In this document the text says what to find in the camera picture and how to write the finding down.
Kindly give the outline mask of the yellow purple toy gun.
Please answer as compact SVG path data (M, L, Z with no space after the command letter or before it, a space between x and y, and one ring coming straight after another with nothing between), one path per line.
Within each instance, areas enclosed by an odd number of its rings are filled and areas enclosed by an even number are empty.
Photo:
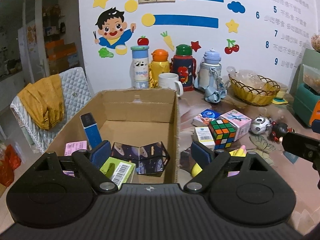
M233 150L230 152L230 155L232 157L245 157L246 156L246 146L242 145L239 149ZM191 175L192 177L195 177L202 171L202 168L196 163L193 168L191 169Z

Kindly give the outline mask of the black-haired doll figure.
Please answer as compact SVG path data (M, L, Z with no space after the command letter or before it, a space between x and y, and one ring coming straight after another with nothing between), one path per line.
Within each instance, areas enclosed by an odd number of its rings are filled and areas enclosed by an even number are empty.
M283 141L283 137L286 133L293 132L295 133L295 130L291 127L289 127L286 123L280 122L280 121L273 121L271 123L271 131L269 133L268 138L271 141L281 143Z

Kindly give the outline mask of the pink flat box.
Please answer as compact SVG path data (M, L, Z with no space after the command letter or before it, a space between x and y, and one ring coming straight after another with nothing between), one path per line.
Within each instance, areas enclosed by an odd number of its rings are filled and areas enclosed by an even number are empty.
M68 142L65 146L64 156L70 156L78 150L87 150L87 141Z

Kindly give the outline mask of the white small barcode box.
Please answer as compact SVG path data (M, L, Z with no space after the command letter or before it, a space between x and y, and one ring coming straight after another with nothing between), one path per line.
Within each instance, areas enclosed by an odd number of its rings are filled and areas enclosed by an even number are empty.
M195 127L193 133L193 140L198 141L207 148L213 150L215 148L215 141L210 129L205 127Z

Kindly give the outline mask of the blue tall box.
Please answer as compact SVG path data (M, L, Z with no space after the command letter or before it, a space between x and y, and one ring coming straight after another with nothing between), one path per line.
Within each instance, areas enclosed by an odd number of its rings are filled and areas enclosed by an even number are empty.
M86 113L81 115L80 120L90 147L97 147L102 142L102 138L99 132L98 125L95 119L93 118L92 113Z

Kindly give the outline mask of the Rubik's cube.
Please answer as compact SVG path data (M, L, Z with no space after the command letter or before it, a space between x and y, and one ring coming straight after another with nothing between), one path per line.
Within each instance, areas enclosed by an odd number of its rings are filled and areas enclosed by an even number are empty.
M226 119L215 119L208 125L215 142L215 149L220 150L231 146L235 140L236 129Z

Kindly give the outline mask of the green barcode box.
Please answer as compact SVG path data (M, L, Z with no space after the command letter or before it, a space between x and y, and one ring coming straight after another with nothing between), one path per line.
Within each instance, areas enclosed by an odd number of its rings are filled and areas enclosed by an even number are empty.
M100 171L115 183L118 189L120 189L123 184L138 182L136 165L129 161L109 157L100 168Z

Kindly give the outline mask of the blue orange small box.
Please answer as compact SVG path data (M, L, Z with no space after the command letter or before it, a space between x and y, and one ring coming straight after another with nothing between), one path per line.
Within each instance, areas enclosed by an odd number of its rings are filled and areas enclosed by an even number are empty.
M196 127L208 126L209 123L217 119L221 114L212 109L205 109L193 118L192 124Z

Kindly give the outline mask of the green storage container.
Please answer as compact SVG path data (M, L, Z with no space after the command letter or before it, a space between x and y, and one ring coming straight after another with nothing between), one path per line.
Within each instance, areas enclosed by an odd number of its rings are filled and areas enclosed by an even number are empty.
M306 49L292 84L293 111L308 127L319 119L319 52Z

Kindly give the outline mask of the yellow coaster with jar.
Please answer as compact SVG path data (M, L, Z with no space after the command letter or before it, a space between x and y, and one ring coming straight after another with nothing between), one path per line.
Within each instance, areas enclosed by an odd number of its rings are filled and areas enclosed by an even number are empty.
M289 103L286 99L285 96L287 94L288 87L285 84L282 84L278 82L278 85L280 86L280 91L276 95L276 97L272 100L272 103L274 105L284 105Z

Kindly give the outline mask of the yellow wicker basket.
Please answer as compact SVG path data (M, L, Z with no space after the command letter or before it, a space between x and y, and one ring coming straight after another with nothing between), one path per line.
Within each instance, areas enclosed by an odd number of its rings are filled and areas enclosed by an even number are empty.
M276 81L262 75L258 75L263 83L262 88L248 86L230 75L228 77L234 95L252 106L263 107L270 105L280 91L280 85Z

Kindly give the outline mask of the plastic bag in basket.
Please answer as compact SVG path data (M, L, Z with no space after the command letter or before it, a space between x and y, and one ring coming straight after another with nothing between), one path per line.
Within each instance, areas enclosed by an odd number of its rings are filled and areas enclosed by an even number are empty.
M257 73L252 70L247 70L247 69L236 70L235 67L228 66L227 72L233 79L243 83L248 87L262 89L265 84L263 81L261 81Z

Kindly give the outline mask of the white mug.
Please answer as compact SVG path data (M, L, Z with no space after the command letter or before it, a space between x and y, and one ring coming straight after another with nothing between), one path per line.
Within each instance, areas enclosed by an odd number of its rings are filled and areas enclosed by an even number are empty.
M183 86L179 81L179 76L175 73L162 73L158 76L158 88L168 88L175 90L177 96L183 95Z

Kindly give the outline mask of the navy dinosaur bottle green lid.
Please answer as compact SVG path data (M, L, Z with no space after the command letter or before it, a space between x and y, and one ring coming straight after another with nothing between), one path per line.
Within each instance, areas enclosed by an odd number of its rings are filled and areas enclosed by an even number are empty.
M176 47L176 53L170 63L170 72L178 75L185 92L194 90L196 60L193 58L190 45L180 44Z

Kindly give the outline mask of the panda print thermos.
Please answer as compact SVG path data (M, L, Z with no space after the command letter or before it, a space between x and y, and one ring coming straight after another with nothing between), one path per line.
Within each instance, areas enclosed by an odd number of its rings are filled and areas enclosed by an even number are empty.
M149 88L149 46L132 46L131 52L134 87Z

